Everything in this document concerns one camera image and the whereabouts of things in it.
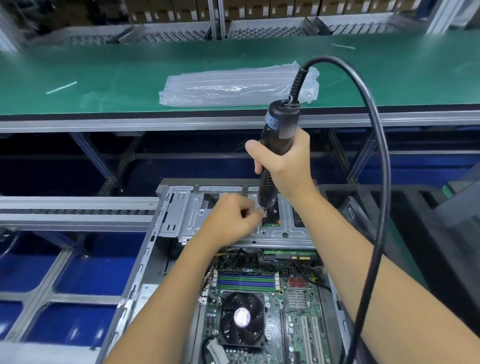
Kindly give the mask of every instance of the person's left hand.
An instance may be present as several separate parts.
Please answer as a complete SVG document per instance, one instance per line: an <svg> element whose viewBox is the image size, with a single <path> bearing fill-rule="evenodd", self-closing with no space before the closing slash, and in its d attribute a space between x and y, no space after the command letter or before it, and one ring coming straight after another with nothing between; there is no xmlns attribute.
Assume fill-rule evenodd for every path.
<svg viewBox="0 0 480 364"><path fill-rule="evenodd" d="M262 222L264 210L239 194L223 194L195 237L217 251L245 237Z"/></svg>

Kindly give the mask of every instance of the white label on box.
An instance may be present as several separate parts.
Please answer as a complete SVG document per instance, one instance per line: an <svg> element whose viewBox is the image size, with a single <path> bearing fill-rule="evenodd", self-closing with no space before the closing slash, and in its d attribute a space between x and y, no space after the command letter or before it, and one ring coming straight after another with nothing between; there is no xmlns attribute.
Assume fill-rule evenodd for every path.
<svg viewBox="0 0 480 364"><path fill-rule="evenodd" d="M390 2L388 3L388 8L387 8L388 12L391 12L393 10L393 7L395 6L395 2L396 2L396 0L390 0Z"/></svg>
<svg viewBox="0 0 480 364"><path fill-rule="evenodd" d="M363 6L361 7L361 12L367 12L369 7L370 7L370 1L364 2Z"/></svg>

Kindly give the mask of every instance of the forearm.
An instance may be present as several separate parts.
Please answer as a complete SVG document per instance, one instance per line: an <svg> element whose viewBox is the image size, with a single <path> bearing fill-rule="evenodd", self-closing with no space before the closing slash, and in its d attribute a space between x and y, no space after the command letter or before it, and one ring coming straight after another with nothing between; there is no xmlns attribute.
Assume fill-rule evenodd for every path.
<svg viewBox="0 0 480 364"><path fill-rule="evenodd" d="M180 363L205 270L215 251L202 236L176 264L107 357L107 364Z"/></svg>
<svg viewBox="0 0 480 364"><path fill-rule="evenodd" d="M355 318L373 246L315 191L293 201L342 302ZM385 256L362 337L379 364L473 363L480 340Z"/></svg>

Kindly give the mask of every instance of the fingernail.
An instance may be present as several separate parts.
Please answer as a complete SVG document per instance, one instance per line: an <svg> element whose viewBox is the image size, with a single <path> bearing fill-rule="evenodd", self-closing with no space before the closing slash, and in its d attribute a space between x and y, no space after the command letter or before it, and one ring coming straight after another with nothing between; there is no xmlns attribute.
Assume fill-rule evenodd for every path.
<svg viewBox="0 0 480 364"><path fill-rule="evenodd" d="M249 140L248 142L246 142L245 149L247 150L247 152L250 152L256 143L258 143L256 140Z"/></svg>

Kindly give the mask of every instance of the person's left arm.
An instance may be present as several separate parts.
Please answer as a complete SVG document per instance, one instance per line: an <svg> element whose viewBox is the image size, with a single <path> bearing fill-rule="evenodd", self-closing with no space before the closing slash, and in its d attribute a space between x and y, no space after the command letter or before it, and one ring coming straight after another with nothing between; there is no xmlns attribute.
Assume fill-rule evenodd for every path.
<svg viewBox="0 0 480 364"><path fill-rule="evenodd" d="M105 363L180 363L208 264L220 248L252 232L263 215L246 197L222 195Z"/></svg>

